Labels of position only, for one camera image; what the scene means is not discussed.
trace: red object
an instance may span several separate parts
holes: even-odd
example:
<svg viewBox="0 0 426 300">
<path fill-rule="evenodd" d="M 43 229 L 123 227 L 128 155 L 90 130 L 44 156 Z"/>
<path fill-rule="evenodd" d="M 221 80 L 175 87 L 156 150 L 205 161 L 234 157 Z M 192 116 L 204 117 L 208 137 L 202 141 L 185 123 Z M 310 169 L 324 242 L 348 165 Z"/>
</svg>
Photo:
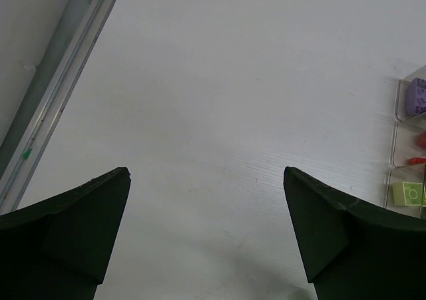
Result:
<svg viewBox="0 0 426 300">
<path fill-rule="evenodd" d="M 420 147 L 422 149 L 426 149 L 426 132 L 422 132 L 417 137 L 415 144 L 418 145 L 418 147 Z"/>
<path fill-rule="evenodd" d="M 424 164 L 426 163 L 426 158 L 420 158 L 420 157 L 410 158 L 408 159 L 407 163 L 409 165 Z"/>
</svg>

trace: white tabletop surface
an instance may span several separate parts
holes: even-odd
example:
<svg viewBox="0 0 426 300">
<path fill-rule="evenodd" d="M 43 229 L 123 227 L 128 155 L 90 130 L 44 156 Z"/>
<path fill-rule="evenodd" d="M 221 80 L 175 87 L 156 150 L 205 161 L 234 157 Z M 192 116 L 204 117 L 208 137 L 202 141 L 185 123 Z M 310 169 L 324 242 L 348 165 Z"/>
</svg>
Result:
<svg viewBox="0 0 426 300">
<path fill-rule="evenodd" d="M 21 207 L 127 166 L 96 299 L 315 299 L 283 170 L 382 203 L 425 14 L 426 0 L 118 0 Z"/>
</svg>

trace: purple block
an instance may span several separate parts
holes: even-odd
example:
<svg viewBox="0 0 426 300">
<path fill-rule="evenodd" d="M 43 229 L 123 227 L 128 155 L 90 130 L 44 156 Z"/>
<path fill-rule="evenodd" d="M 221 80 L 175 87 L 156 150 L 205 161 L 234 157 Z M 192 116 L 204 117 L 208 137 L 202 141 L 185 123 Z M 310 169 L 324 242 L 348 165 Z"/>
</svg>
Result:
<svg viewBox="0 0 426 300">
<path fill-rule="evenodd" d="M 407 87 L 405 112 L 414 116 L 426 112 L 426 80 L 415 78 Z"/>
</svg>

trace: yellow-green cube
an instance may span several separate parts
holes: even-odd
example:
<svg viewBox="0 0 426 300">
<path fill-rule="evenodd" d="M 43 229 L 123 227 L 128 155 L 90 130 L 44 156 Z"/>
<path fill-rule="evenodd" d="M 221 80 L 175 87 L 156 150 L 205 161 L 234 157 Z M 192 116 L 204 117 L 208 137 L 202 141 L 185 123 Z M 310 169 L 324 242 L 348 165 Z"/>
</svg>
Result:
<svg viewBox="0 0 426 300">
<path fill-rule="evenodd" d="M 392 184 L 393 202 L 396 206 L 426 206 L 426 195 L 422 194 L 421 182 L 398 182 Z"/>
</svg>

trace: circle on block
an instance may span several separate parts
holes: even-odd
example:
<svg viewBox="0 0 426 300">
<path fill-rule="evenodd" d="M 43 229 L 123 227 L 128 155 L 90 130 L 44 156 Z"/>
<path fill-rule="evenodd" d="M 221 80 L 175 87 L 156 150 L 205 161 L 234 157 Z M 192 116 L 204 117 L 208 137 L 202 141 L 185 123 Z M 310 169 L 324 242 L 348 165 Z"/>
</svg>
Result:
<svg viewBox="0 0 426 300">
<path fill-rule="evenodd" d="M 417 190 L 416 189 L 411 189 L 409 192 L 408 192 L 408 196 L 410 196 L 410 198 L 411 199 L 417 199 L 417 197 L 419 197 L 419 193 L 417 192 Z"/>
</svg>

